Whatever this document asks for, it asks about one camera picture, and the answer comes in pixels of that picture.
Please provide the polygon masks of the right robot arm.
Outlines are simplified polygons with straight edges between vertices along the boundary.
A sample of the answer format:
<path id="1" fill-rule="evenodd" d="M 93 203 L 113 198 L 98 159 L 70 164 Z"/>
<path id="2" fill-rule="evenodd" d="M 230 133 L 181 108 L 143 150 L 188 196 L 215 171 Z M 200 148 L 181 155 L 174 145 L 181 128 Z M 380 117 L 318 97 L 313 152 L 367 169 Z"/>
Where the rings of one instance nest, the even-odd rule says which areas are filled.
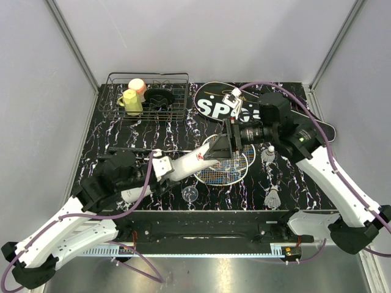
<path id="1" fill-rule="evenodd" d="M 242 123 L 242 91 L 227 93 L 222 103 L 234 117 L 224 119 L 224 132 L 217 139 L 228 147 L 226 154 L 245 145 L 269 142 L 278 153 L 307 174 L 337 208 L 334 215 L 291 212 L 277 227 L 279 238 L 291 242 L 302 235 L 330 238 L 340 249 L 355 255 L 368 247 L 382 228 L 390 228 L 390 206 L 379 205 L 342 170 L 335 160 L 328 139 L 319 123 L 294 121 L 290 102 L 282 93 L 262 95 L 259 117 Z"/>

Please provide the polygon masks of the shuttlecock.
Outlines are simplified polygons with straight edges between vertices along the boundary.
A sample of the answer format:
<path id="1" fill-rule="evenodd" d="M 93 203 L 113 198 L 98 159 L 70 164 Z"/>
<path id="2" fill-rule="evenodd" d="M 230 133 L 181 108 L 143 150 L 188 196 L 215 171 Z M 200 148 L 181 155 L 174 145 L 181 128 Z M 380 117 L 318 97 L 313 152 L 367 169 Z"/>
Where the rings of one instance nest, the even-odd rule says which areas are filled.
<path id="1" fill-rule="evenodd" d="M 265 196 L 264 205 L 272 210 L 278 209 L 281 205 L 281 200 L 278 194 L 278 187 L 271 186 L 268 194 Z"/>
<path id="2" fill-rule="evenodd" d="M 273 162 L 274 159 L 276 158 L 276 152 L 274 146 L 270 145 L 264 150 L 262 150 L 260 157 L 263 162 Z"/>

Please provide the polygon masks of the white shuttlecock tube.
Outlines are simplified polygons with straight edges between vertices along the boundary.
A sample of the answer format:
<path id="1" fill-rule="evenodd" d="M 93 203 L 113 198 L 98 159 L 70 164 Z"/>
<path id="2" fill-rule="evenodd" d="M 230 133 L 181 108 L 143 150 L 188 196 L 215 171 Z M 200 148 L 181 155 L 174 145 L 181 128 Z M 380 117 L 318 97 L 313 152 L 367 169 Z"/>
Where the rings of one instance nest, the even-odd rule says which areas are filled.
<path id="1" fill-rule="evenodd" d="M 206 143 L 178 159 L 172 159 L 172 165 L 174 167 L 173 172 L 165 175 L 161 181 L 157 182 L 158 186 L 163 186 L 163 183 L 179 182 L 184 178 L 217 164 L 219 162 L 218 160 L 205 161 L 203 159 L 203 155 L 207 151 L 208 147 L 209 143 Z M 144 198 L 147 195 L 155 193 L 155 191 L 153 191 L 152 181 L 149 182 L 143 195 L 142 189 L 143 187 L 141 186 L 121 191 L 122 199 L 126 203 L 135 203 L 139 198 Z"/>

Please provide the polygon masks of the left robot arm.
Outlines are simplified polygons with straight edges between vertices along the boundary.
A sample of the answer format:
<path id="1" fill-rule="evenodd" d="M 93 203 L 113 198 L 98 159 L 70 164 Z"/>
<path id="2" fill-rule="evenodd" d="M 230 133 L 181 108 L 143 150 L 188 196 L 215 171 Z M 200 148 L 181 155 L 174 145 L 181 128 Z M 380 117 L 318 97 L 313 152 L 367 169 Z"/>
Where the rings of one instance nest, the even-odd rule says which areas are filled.
<path id="1" fill-rule="evenodd" d="M 152 151 L 146 164 L 136 161 L 130 150 L 110 155 L 35 233 L 4 244 L 1 251 L 9 265 L 1 279 L 2 292 L 8 292 L 8 273 L 21 288 L 36 289 L 79 253 L 102 242 L 127 241 L 132 227 L 119 219 L 133 213 L 146 196 L 165 191 L 188 175 L 179 159 L 160 151 Z"/>

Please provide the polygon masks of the clear plastic tube cap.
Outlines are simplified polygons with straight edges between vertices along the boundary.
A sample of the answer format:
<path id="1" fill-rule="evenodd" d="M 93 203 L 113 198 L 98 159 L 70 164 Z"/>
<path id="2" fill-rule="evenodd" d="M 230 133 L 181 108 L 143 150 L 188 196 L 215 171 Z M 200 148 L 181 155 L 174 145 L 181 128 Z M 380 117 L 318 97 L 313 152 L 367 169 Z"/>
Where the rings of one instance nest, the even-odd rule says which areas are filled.
<path id="1" fill-rule="evenodd" d="M 182 198 L 188 203 L 192 203 L 198 199 L 199 192 L 195 187 L 188 186 L 182 190 Z"/>

